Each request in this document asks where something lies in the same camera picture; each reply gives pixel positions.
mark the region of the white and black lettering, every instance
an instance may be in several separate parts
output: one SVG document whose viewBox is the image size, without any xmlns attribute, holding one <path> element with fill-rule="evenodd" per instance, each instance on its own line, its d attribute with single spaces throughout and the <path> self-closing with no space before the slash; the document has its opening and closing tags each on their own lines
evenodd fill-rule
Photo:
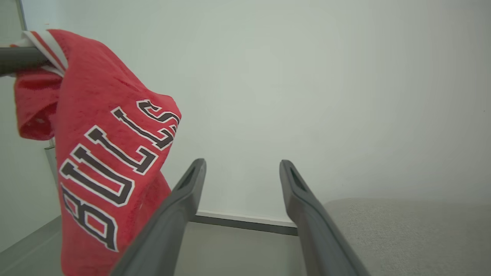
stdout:
<svg viewBox="0 0 491 276">
<path fill-rule="evenodd" d="M 91 205 L 78 198 L 66 187 L 64 187 L 63 183 L 61 182 L 60 186 L 65 208 L 70 214 L 72 214 L 73 219 L 88 234 L 103 243 L 107 249 L 118 252 L 116 242 L 118 225 L 116 223 L 116 220 L 96 206 Z M 97 226 L 92 225 L 89 222 L 89 217 L 102 225 L 104 230 L 101 231 L 100 229 L 98 229 Z"/>
<path fill-rule="evenodd" d="M 150 132 L 142 129 L 139 125 L 133 122 L 126 113 L 120 108 L 117 107 L 111 113 L 120 121 L 122 121 L 125 125 L 129 126 L 133 131 L 135 131 L 138 135 L 150 140 L 153 142 L 153 145 L 159 150 L 164 150 L 169 147 L 174 141 L 174 133 L 169 131 L 167 128 L 162 128 L 158 132 L 163 134 L 163 138 L 158 138 Z"/>
<path fill-rule="evenodd" d="M 103 164 L 100 160 L 90 154 L 90 151 L 81 144 L 78 144 L 70 155 L 77 160 L 77 162 L 87 164 L 87 166 L 98 172 L 101 176 L 116 183 L 120 187 L 118 191 L 115 191 L 99 183 L 81 172 L 78 169 L 78 166 L 69 159 L 65 160 L 60 167 L 61 176 L 66 179 L 73 180 L 75 183 L 93 193 L 100 195 L 102 198 L 111 202 L 115 206 L 120 207 L 128 203 L 131 193 L 133 192 L 133 188 L 135 187 L 135 182 L 132 179 L 120 175 L 110 167 Z"/>
<path fill-rule="evenodd" d="M 153 111 L 159 111 L 162 108 L 153 105 L 150 102 L 150 100 L 137 101 L 136 106 L 138 106 L 138 108 L 141 110 L 141 112 L 143 112 L 145 115 L 147 115 L 148 117 L 150 117 L 150 118 L 152 118 L 152 119 L 154 119 L 160 123 L 166 123 L 166 122 L 174 119 L 176 121 L 176 124 L 179 125 L 179 121 L 181 120 L 175 113 L 170 112 L 170 111 L 164 111 L 159 116 L 153 115 L 152 113 L 150 113 L 148 111 L 149 109 L 152 109 Z"/>
<path fill-rule="evenodd" d="M 128 166 L 133 167 L 133 171 L 145 175 L 157 160 L 157 154 L 153 153 L 144 146 L 140 146 L 136 151 L 142 156 L 141 161 L 136 161 L 126 154 L 123 150 L 113 144 L 107 137 L 106 132 L 104 132 L 100 127 L 93 126 L 86 134 L 90 141 L 94 144 L 101 144 L 107 151 L 114 155 L 121 162 L 126 163 Z"/>
</svg>

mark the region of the floor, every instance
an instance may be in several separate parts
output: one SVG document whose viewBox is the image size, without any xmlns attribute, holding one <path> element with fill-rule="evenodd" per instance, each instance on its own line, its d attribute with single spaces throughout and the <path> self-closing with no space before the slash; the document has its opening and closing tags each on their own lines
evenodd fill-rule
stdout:
<svg viewBox="0 0 491 276">
<path fill-rule="evenodd" d="M 0 276 L 63 276 L 59 219 L 0 253 Z M 175 276 L 306 275 L 297 236 L 189 222 Z"/>
</svg>

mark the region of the fabric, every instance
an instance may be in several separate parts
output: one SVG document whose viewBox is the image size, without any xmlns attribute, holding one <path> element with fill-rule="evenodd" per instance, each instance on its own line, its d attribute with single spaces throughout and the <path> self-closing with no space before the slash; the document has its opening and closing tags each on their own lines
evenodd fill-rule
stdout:
<svg viewBox="0 0 491 276">
<path fill-rule="evenodd" d="M 491 205 L 348 198 L 324 207 L 373 276 L 491 272 Z"/>
<path fill-rule="evenodd" d="M 53 64 L 17 74 L 22 137 L 55 137 L 62 270 L 105 276 L 170 194 L 160 173 L 181 114 L 104 44 L 63 31 L 26 31 Z"/>
</svg>

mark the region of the gray cushion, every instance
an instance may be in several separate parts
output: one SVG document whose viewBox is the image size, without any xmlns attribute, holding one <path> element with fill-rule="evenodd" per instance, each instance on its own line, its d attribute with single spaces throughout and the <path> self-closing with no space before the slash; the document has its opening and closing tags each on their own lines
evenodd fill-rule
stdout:
<svg viewBox="0 0 491 276">
<path fill-rule="evenodd" d="M 491 205 L 348 198 L 324 206 L 371 275 L 491 275 Z"/>
</svg>

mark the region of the chicago bulls jersey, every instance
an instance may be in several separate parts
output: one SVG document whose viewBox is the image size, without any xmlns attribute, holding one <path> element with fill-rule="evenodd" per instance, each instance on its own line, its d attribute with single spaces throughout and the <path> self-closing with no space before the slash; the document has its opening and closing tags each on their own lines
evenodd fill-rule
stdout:
<svg viewBox="0 0 491 276">
<path fill-rule="evenodd" d="M 160 173 L 181 114 L 104 44 L 63 31 L 26 31 L 52 65 L 17 74 L 20 135 L 55 137 L 62 270 L 105 276 L 170 194 Z"/>
</svg>

